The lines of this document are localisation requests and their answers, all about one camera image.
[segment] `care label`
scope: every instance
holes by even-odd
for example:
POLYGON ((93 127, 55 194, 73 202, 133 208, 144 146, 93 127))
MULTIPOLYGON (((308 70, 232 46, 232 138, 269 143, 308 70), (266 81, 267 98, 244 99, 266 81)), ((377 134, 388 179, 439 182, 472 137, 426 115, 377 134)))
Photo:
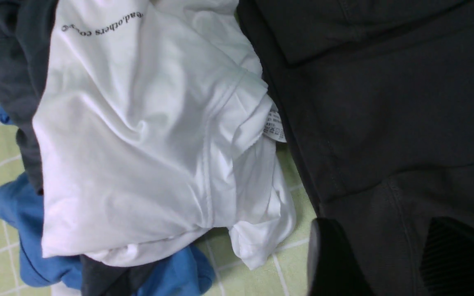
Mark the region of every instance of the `care label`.
POLYGON ((286 143, 283 124, 281 123, 281 117, 278 112, 270 111, 268 113, 267 123, 265 124, 263 133, 274 141, 286 143))

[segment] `pile of clothes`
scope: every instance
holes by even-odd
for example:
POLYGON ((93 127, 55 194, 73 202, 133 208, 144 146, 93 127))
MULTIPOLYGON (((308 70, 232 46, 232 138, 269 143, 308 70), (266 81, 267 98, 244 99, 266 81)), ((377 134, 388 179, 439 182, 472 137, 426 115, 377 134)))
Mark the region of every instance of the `pile of clothes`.
POLYGON ((191 244, 229 229, 265 263, 295 227, 276 107, 237 0, 0 0, 0 120, 25 173, 0 187, 21 277, 83 296, 200 295, 191 244))

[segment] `black garment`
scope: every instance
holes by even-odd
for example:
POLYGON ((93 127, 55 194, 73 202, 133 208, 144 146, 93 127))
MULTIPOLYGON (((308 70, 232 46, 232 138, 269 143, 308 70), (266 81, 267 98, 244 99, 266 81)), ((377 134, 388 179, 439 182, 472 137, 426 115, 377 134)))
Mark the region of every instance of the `black garment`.
POLYGON ((80 255, 81 296, 130 296, 147 281, 158 262, 134 267, 114 267, 80 255))
POLYGON ((426 294, 432 217, 474 227, 474 1, 241 0, 314 209, 377 295, 426 294))
MULTIPOLYGON (((45 90, 57 5, 58 0, 0 0, 0 103, 19 128, 16 141, 25 171, 40 194, 41 155, 32 118, 45 90)), ((154 265, 114 268, 91 259, 82 264, 83 296, 130 295, 154 265)))

